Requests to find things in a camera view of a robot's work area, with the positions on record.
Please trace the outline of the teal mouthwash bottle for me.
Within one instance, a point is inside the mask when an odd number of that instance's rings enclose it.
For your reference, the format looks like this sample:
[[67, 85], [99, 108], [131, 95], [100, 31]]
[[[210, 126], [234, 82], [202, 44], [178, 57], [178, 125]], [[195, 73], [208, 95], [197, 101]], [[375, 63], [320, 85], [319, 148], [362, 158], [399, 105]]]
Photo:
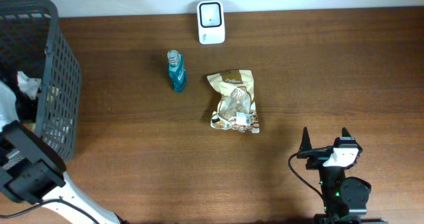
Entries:
[[168, 74], [175, 92], [182, 92], [186, 86], [187, 76], [183, 56], [177, 50], [168, 52]]

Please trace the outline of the silver triangular snack packet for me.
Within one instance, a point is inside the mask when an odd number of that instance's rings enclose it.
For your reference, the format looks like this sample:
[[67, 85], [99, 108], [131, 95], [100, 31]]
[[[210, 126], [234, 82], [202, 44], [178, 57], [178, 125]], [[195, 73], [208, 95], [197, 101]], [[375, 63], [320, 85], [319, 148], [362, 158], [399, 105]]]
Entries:
[[42, 80], [40, 78], [30, 78], [24, 72], [17, 72], [17, 85], [22, 93], [31, 100], [37, 98], [38, 90], [41, 88]]

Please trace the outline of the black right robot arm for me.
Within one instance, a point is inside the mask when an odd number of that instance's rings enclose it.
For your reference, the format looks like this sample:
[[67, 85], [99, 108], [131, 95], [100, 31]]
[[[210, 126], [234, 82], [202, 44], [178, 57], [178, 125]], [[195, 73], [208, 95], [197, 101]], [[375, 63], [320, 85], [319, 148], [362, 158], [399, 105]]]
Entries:
[[289, 157], [306, 159], [305, 168], [319, 172], [320, 190], [314, 188], [299, 174], [295, 174], [306, 186], [316, 192], [323, 201], [324, 214], [316, 214], [314, 224], [332, 223], [384, 223], [382, 219], [363, 219], [372, 185], [357, 177], [347, 177], [345, 171], [352, 168], [362, 153], [362, 147], [346, 128], [331, 146], [313, 148], [307, 128], [303, 129], [297, 153]]

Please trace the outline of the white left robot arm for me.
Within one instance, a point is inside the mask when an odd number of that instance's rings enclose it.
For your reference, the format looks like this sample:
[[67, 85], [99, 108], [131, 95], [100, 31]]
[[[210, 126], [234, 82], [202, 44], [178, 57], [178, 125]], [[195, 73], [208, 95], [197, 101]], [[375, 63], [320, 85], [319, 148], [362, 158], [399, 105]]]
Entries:
[[59, 155], [18, 120], [16, 101], [15, 93], [1, 83], [1, 193], [31, 207], [1, 218], [45, 207], [70, 223], [126, 223], [73, 183]]

